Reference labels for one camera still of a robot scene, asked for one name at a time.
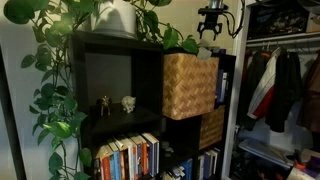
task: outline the woven storage box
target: woven storage box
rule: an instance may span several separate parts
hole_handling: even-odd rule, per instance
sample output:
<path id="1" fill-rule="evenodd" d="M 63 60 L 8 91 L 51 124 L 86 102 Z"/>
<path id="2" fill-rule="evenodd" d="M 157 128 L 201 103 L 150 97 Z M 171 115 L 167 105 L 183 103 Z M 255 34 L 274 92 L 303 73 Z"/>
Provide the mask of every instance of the woven storage box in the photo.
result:
<path id="1" fill-rule="evenodd" d="M 225 106 L 202 115 L 199 149 L 208 147 L 222 139 Z"/>
<path id="2" fill-rule="evenodd" d="M 213 111 L 219 58 L 164 56 L 163 115 L 181 120 Z"/>

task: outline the small animal figurine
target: small animal figurine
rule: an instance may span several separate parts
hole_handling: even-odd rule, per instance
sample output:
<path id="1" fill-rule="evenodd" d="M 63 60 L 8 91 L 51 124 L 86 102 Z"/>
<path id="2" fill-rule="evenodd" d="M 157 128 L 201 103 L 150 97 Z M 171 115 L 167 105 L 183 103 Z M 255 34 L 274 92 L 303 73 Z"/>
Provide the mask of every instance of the small animal figurine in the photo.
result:
<path id="1" fill-rule="evenodd" d="M 123 110 L 127 113 L 131 113 L 134 109 L 134 104 L 136 103 L 136 98 L 131 96 L 125 96 L 122 98 Z"/>
<path id="2" fill-rule="evenodd" d="M 101 110 L 100 110 L 101 116 L 103 116 L 103 111 L 105 110 L 105 108 L 108 109 L 108 115 L 110 115 L 110 107 L 109 107 L 110 103 L 111 103 L 111 100 L 107 96 L 103 96 L 102 98 L 97 100 L 97 104 L 101 107 Z"/>

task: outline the clothes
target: clothes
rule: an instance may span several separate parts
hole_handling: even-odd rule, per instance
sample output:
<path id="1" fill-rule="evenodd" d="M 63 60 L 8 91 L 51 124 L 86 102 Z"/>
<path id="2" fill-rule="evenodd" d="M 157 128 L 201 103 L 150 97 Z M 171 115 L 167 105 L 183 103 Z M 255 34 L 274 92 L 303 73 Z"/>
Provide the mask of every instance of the clothes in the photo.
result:
<path id="1" fill-rule="evenodd" d="M 320 133 L 320 54 L 309 70 L 305 90 L 297 124 Z"/>
<path id="2" fill-rule="evenodd" d="M 276 63 L 274 95 L 266 123 L 275 132 L 284 132 L 285 121 L 293 103 L 302 97 L 302 79 L 298 54 L 281 51 Z"/>
<path id="3" fill-rule="evenodd" d="M 246 75 L 242 76 L 239 106 L 237 114 L 237 124 L 244 127 L 247 130 L 252 130 L 256 120 L 251 119 L 247 116 L 248 107 L 252 95 L 263 76 L 266 65 L 270 59 L 271 53 L 264 50 L 257 51 L 252 58 L 252 62 L 248 69 L 244 72 Z"/>
<path id="4" fill-rule="evenodd" d="M 284 54 L 286 54 L 286 50 L 282 48 L 277 48 L 272 53 L 271 59 L 267 64 L 266 71 L 264 72 L 250 101 L 247 113 L 250 118 L 258 120 L 267 115 L 274 94 L 273 86 L 275 83 L 277 59 L 278 56 Z"/>

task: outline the bookshelf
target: bookshelf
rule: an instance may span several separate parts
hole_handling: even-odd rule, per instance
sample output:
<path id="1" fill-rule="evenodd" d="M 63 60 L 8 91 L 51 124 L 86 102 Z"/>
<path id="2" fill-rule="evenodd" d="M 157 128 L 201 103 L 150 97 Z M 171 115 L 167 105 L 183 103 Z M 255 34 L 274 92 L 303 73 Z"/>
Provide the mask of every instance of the bookshelf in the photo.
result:
<path id="1" fill-rule="evenodd" d="M 228 72 L 229 79 L 225 101 L 215 105 L 226 106 L 223 137 L 221 141 L 207 148 L 218 147 L 222 152 L 222 159 L 235 56 L 214 56 L 220 58 L 219 68 Z M 117 134 L 157 132 L 160 143 L 168 141 L 174 150 L 170 157 L 167 157 L 165 151 L 160 148 L 160 173 L 189 158 L 195 159 L 205 150 L 199 150 L 201 115 L 180 121 L 162 115 L 161 45 L 79 31 L 72 38 L 71 57 L 78 106 L 88 114 L 81 127 L 83 147 L 96 150 L 106 143 L 106 137 Z M 96 100 L 104 95 L 111 97 L 111 113 L 101 116 Z M 119 100 L 127 95 L 136 97 L 136 108 L 130 114 L 123 111 Z M 222 163 L 217 168 L 221 171 Z M 85 168 L 85 171 L 92 174 L 92 168 Z"/>

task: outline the row of books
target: row of books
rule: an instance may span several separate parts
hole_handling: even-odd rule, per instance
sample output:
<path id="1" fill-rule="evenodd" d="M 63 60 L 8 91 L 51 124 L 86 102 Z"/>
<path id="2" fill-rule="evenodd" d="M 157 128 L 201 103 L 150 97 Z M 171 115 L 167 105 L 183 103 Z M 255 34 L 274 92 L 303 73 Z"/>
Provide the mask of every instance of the row of books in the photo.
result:
<path id="1" fill-rule="evenodd" d="M 208 180 L 217 176 L 220 156 L 218 148 L 206 150 L 198 156 L 196 164 L 198 166 L 197 180 Z"/>
<path id="2" fill-rule="evenodd" d="M 217 96 L 218 103 L 224 102 L 227 90 L 228 90 L 228 73 L 224 72 L 223 69 L 219 69 L 218 77 L 217 77 L 217 85 L 216 85 L 216 96 Z"/>
<path id="3" fill-rule="evenodd" d="M 181 164 L 170 168 L 161 174 L 162 180 L 191 180 L 192 179 L 192 159 L 188 159 Z"/>
<path id="4" fill-rule="evenodd" d="M 138 180 L 159 173 L 159 141 L 150 133 L 107 139 L 94 159 L 95 180 Z"/>

